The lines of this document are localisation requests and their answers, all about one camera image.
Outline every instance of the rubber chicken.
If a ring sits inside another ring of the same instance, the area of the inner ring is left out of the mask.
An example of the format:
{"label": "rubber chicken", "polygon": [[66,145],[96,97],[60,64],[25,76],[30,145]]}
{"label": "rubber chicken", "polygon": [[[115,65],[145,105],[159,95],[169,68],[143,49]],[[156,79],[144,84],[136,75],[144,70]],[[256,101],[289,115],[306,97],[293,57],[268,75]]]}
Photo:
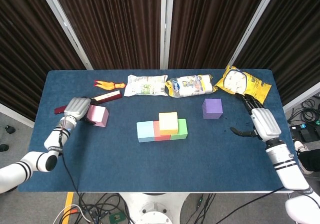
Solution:
{"label": "rubber chicken", "polygon": [[126,86],[124,83],[112,83],[112,82],[104,82],[99,80],[96,80],[94,82],[95,82],[94,84],[95,87],[99,87],[104,90],[113,90],[115,88],[125,88]]}

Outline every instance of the blue tabletop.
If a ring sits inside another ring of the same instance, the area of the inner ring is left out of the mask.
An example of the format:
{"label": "blue tabletop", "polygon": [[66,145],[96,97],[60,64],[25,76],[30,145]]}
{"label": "blue tabletop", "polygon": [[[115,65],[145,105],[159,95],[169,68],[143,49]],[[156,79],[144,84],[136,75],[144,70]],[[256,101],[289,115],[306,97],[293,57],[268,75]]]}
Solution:
{"label": "blue tabletop", "polygon": [[[292,153],[293,142],[270,70],[245,70],[272,85],[264,102],[277,120]],[[128,75],[168,78],[211,74],[212,83],[223,69],[180,70],[72,70],[49,72],[30,141],[29,151],[46,152],[44,141],[62,114],[54,109],[73,97],[95,97],[106,91],[94,80],[127,82]],[[203,119],[205,98],[220,98],[223,115]],[[101,104],[109,111],[105,128],[79,122],[64,146],[65,161],[80,192],[239,192],[271,191],[282,186],[258,138],[233,134],[230,127],[252,130],[250,116],[235,96],[222,90],[212,94],[172,98],[132,96]],[[184,140],[139,143],[136,122],[158,120],[159,112],[177,112],[186,118]],[[19,186],[23,192],[74,191],[61,157],[49,173],[34,172]]]}

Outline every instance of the purple cube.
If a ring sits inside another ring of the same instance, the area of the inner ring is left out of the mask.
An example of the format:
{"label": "purple cube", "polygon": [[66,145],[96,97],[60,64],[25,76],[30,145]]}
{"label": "purple cube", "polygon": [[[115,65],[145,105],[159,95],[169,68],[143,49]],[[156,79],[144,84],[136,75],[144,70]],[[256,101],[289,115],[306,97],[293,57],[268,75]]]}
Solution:
{"label": "purple cube", "polygon": [[218,119],[221,117],[222,104],[219,98],[206,98],[202,105],[203,118],[205,119]]}

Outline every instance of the snack bag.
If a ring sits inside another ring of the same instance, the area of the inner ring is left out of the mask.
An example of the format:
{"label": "snack bag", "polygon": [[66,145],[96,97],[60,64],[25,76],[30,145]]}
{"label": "snack bag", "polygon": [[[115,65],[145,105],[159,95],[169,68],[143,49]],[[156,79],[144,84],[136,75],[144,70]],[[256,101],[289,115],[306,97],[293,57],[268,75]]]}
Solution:
{"label": "snack bag", "polygon": [[134,75],[128,76],[128,84],[125,87],[125,97],[134,95],[162,95],[168,96],[165,92],[165,82],[167,75],[162,76],[142,76],[137,77]]}
{"label": "snack bag", "polygon": [[271,85],[236,67],[231,67],[226,69],[222,79],[216,83],[214,91],[218,88],[230,94],[249,94],[263,104]]}
{"label": "snack bag", "polygon": [[211,79],[210,74],[171,78],[165,86],[169,90],[169,96],[173,98],[188,97],[213,93]]}

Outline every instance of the stacked blocks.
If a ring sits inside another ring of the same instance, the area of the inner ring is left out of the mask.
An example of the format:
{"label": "stacked blocks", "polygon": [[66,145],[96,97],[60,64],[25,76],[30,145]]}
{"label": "stacked blocks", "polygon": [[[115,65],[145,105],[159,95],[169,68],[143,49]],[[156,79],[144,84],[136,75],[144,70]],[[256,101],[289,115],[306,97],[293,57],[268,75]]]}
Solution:
{"label": "stacked blocks", "polygon": [[188,135],[187,122],[178,119],[177,113],[159,113],[159,121],[136,123],[140,143],[185,139]]}
{"label": "stacked blocks", "polygon": [[206,98],[202,111],[204,119],[218,119],[223,113],[221,99]]}
{"label": "stacked blocks", "polygon": [[105,127],[107,124],[109,112],[105,107],[90,105],[87,119],[91,122],[95,122],[94,126]]}

